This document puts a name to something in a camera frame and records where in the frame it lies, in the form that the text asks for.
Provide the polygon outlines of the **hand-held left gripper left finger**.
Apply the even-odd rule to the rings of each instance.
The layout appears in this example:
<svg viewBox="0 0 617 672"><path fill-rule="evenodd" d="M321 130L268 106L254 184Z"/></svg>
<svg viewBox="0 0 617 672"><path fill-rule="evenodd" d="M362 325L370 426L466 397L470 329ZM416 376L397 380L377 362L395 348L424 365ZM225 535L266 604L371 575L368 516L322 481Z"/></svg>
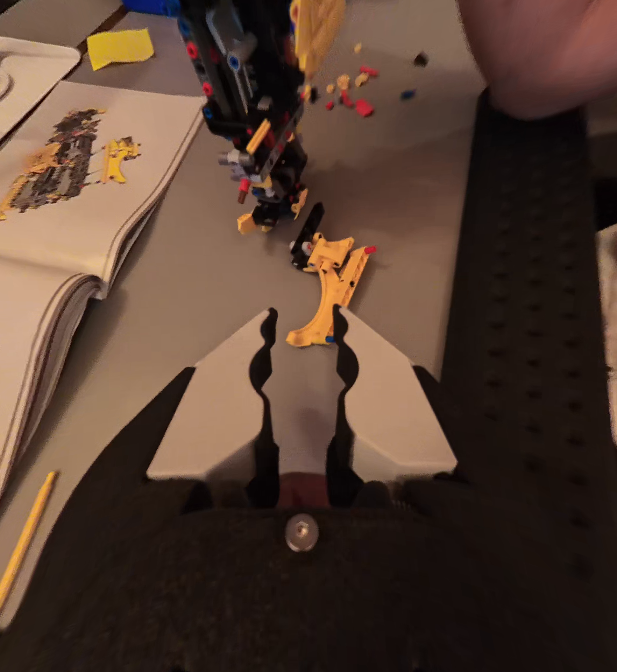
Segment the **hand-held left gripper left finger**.
<svg viewBox="0 0 617 672"><path fill-rule="evenodd" d="M147 478L239 486L254 507L277 506L279 446L263 389L277 321L263 310L197 362Z"/></svg>

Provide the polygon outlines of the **blue storage bin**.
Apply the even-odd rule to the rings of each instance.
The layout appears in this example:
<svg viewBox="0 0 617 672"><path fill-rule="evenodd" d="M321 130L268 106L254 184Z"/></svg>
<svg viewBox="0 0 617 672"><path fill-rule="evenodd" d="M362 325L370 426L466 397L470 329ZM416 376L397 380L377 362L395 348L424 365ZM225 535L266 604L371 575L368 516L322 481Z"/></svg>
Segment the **blue storage bin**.
<svg viewBox="0 0 617 672"><path fill-rule="evenodd" d="M128 12L175 18L180 13L180 1L121 1Z"/></svg>

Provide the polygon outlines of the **open instruction booklet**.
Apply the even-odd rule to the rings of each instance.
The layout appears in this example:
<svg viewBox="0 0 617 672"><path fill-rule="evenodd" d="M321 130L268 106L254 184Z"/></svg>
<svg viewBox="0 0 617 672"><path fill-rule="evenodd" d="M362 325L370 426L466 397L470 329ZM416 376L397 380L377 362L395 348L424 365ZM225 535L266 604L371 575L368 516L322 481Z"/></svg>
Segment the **open instruction booklet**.
<svg viewBox="0 0 617 672"><path fill-rule="evenodd" d="M205 103L62 82L0 149L0 500Z"/></svg>

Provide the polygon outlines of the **person's right forearm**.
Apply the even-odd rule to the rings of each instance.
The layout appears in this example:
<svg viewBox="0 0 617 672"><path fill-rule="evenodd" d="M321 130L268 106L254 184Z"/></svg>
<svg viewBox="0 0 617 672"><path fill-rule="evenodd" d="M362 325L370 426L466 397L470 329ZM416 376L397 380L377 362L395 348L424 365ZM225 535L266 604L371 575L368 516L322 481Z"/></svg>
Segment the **person's right forearm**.
<svg viewBox="0 0 617 672"><path fill-rule="evenodd" d="M490 102L520 120L617 93L617 1L458 1Z"/></svg>

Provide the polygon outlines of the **grey desk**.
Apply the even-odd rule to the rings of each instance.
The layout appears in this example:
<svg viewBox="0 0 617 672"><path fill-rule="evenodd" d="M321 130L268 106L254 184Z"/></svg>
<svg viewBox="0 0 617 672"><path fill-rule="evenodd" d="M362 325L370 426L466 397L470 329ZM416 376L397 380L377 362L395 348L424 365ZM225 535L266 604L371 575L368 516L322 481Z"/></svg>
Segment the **grey desk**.
<svg viewBox="0 0 617 672"><path fill-rule="evenodd" d="M361 55L353 46L361 42ZM430 62L413 59L426 52ZM325 82L366 64L379 77L359 90L375 113L310 105L302 122L310 209L326 207L330 240L354 237L378 251L351 310L435 377L441 374L476 98L482 88L454 1L354 1ZM411 101L401 91L416 89ZM318 471L335 429L341 388L335 349L295 349L319 281L291 267L303 224L243 236L237 187L217 164L228 144L200 130L154 217L130 250L109 296L87 309L58 387L0 501L0 580L48 472L58 479L14 591L19 606L56 518L114 436L179 372L260 311L278 311L271 401L281 468Z"/></svg>

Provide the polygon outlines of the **wooden board document stand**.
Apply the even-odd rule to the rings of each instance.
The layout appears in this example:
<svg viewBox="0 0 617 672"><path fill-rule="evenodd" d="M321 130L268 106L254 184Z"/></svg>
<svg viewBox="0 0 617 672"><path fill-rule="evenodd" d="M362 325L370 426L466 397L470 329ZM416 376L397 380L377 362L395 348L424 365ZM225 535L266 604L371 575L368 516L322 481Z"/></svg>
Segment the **wooden board document stand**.
<svg viewBox="0 0 617 672"><path fill-rule="evenodd" d="M0 143L80 60L75 48L0 36Z"/></svg>

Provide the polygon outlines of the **yellow arch panel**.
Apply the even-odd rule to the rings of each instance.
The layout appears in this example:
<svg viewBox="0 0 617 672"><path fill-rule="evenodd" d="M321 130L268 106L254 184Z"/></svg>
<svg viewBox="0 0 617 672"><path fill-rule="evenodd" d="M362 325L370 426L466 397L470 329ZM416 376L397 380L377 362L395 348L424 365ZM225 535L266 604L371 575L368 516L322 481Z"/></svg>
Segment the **yellow arch panel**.
<svg viewBox="0 0 617 672"><path fill-rule="evenodd" d="M342 264L351 251L354 238L330 242L317 232L311 242L303 243L300 251L309 252L304 273L316 273L321 284L321 299L313 318L302 328L288 332L286 342L295 348L326 345L333 327L332 307L341 298L339 275Z"/></svg>

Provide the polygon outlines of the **yellow paper sheet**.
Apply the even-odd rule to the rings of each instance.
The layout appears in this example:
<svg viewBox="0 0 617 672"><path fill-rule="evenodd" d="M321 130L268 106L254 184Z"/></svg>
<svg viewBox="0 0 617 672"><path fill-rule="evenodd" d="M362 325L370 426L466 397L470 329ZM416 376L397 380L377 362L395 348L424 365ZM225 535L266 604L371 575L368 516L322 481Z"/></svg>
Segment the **yellow paper sheet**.
<svg viewBox="0 0 617 672"><path fill-rule="evenodd" d="M93 71L112 64L143 63L155 53L147 28L93 34L87 37L86 46Z"/></svg>

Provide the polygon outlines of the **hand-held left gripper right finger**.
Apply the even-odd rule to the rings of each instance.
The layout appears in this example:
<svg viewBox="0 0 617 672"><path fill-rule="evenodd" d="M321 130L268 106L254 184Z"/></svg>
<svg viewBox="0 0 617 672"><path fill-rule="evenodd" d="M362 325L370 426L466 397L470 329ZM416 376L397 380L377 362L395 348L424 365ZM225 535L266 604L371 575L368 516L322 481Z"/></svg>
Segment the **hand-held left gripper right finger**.
<svg viewBox="0 0 617 672"><path fill-rule="evenodd" d="M363 485L396 489L458 464L417 373L421 368L350 309L333 307L338 347L335 432L326 479L333 507L353 505Z"/></svg>

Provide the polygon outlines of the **yellow toy car model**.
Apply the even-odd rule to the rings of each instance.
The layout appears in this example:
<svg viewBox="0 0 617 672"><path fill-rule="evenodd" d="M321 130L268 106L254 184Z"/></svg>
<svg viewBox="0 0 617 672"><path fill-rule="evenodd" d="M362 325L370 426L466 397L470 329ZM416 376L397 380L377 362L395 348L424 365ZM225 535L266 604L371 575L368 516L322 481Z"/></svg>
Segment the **yellow toy car model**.
<svg viewBox="0 0 617 672"><path fill-rule="evenodd" d="M241 234L296 219L307 198L298 126L314 99L312 80L329 54L345 1L179 1L178 27L203 90L210 132L232 148L219 164L238 202Z"/></svg>

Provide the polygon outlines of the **scatter of small bricks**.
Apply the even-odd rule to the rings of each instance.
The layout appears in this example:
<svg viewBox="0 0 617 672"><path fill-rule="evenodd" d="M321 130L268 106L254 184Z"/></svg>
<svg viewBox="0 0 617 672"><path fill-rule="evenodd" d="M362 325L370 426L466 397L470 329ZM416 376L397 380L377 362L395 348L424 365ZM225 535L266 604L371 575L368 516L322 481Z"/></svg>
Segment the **scatter of small bricks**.
<svg viewBox="0 0 617 672"><path fill-rule="evenodd" d="M356 42L353 46L353 54L362 54L362 43ZM362 118L369 118L375 113L375 107L363 97L353 98L351 96L351 89L355 88L357 93L370 80L379 77L380 71L372 68L366 64L362 64L357 72L357 75L352 79L348 74L339 75L335 82L330 82L325 85L325 93L327 94L327 102L325 109L331 111L335 109L336 105L341 105L348 110L355 110L355 112ZM402 102L411 101L416 95L416 89L405 89L401 91L399 99ZM303 103L315 104L320 97L318 87L311 83L305 83L299 89L299 98Z"/></svg>

